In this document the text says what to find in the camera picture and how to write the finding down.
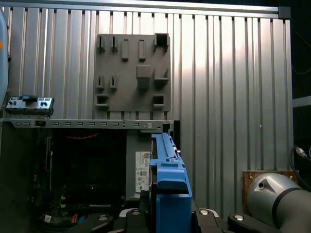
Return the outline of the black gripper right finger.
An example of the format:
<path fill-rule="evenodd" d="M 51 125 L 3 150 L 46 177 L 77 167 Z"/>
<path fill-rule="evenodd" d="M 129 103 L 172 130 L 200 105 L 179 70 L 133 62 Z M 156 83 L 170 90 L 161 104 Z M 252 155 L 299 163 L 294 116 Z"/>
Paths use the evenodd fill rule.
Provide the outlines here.
<path fill-rule="evenodd" d="M 246 214 L 232 214 L 222 219 L 211 209 L 197 209 L 192 213 L 194 233 L 278 233 L 271 227 Z"/>

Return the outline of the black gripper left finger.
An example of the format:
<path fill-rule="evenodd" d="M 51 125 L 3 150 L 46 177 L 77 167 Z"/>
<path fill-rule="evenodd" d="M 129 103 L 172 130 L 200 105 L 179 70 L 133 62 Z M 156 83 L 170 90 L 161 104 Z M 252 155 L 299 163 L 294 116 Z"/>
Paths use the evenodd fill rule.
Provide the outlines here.
<path fill-rule="evenodd" d="M 138 208 L 123 210 L 117 219 L 104 215 L 85 224 L 86 233 L 155 233 L 151 195 L 148 191 L 142 191 Z"/>

